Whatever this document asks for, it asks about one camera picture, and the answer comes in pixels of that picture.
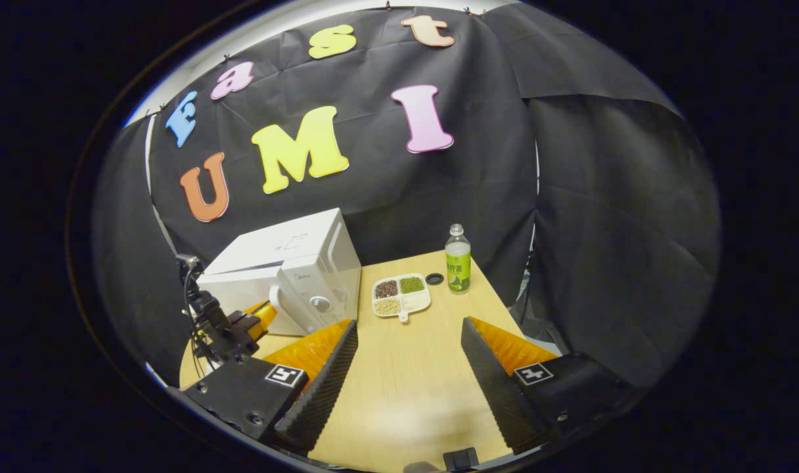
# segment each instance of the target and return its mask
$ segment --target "letter cutout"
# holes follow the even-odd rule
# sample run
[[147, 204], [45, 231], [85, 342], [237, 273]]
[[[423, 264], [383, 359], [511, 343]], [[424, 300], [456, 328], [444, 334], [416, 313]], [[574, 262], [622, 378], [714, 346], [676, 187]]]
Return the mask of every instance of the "letter cutout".
[[212, 204], [207, 204], [204, 197], [201, 195], [201, 186], [198, 185], [198, 176], [201, 170], [192, 168], [181, 177], [181, 187], [187, 195], [187, 202], [189, 202], [189, 209], [192, 210], [192, 215], [202, 222], [213, 221], [222, 215], [225, 215], [225, 210], [231, 195], [227, 190], [227, 183], [225, 182], [225, 172], [221, 168], [221, 162], [225, 159], [225, 153], [217, 152], [213, 156], [204, 161], [204, 169], [210, 171], [210, 177], [213, 179], [213, 189], [216, 190], [216, 200]]
[[282, 164], [294, 180], [300, 182], [306, 173], [306, 156], [312, 157], [309, 174], [323, 177], [340, 173], [350, 162], [342, 156], [332, 128], [336, 108], [327, 106], [310, 110], [300, 122], [297, 139], [292, 140], [278, 125], [265, 126], [255, 132], [250, 142], [259, 146], [265, 183], [262, 190], [273, 194], [288, 187], [288, 177], [280, 173]]
[[243, 62], [238, 66], [233, 66], [223, 73], [218, 80], [210, 98], [213, 100], [223, 99], [228, 93], [237, 92], [244, 89], [253, 81], [250, 70], [253, 69], [253, 62]]
[[187, 137], [195, 129], [195, 120], [187, 119], [195, 115], [195, 105], [190, 104], [190, 102], [195, 100], [197, 95], [198, 93], [195, 90], [187, 93], [187, 96], [181, 100], [175, 111], [171, 112], [171, 116], [166, 120], [166, 128], [171, 128], [171, 131], [177, 137], [178, 148], [183, 146], [183, 143], [186, 143]]
[[309, 39], [309, 44], [315, 46], [309, 48], [309, 56], [321, 59], [351, 50], [355, 46], [355, 36], [350, 33], [352, 27], [349, 24], [318, 31]]
[[429, 15], [403, 19], [401, 23], [403, 26], [411, 26], [414, 37], [424, 45], [445, 48], [455, 44], [455, 38], [438, 33], [438, 28], [445, 28], [447, 24], [444, 21], [435, 21]]
[[411, 140], [405, 149], [412, 153], [442, 150], [453, 146], [455, 139], [441, 127], [438, 110], [435, 108], [435, 94], [438, 88], [433, 85], [415, 85], [394, 90], [391, 99], [397, 100], [405, 110]]

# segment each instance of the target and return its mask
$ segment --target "green label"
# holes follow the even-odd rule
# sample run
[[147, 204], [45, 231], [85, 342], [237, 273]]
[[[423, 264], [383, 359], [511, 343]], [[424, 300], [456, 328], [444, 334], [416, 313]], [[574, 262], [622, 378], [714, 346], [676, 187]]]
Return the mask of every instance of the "green label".
[[469, 288], [469, 254], [447, 254], [447, 283], [451, 290], [461, 292]]

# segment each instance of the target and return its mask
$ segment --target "table top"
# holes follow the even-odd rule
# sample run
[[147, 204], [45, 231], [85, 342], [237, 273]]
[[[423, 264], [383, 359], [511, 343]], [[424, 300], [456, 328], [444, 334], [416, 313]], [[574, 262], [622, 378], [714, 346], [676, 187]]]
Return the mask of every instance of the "table top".
[[[408, 323], [377, 317], [373, 283], [406, 273], [445, 275], [444, 251], [361, 268], [358, 350], [309, 458], [400, 473], [418, 462], [445, 470], [445, 452], [470, 447], [480, 462], [511, 454], [463, 353], [461, 330], [463, 318], [471, 315], [516, 335], [522, 332], [474, 260], [468, 294], [450, 293], [445, 282], [430, 285], [432, 303], [409, 314]], [[298, 339], [264, 336], [253, 356], [265, 357]], [[187, 347], [181, 386], [197, 380]]]

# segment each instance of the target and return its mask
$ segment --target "plastic bottle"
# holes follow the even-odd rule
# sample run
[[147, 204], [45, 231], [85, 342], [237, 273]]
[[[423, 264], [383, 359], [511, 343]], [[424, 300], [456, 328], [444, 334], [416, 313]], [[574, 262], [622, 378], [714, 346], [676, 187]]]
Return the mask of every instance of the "plastic bottle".
[[455, 223], [449, 228], [447, 240], [447, 284], [453, 294], [469, 291], [469, 240], [463, 236], [463, 227]]

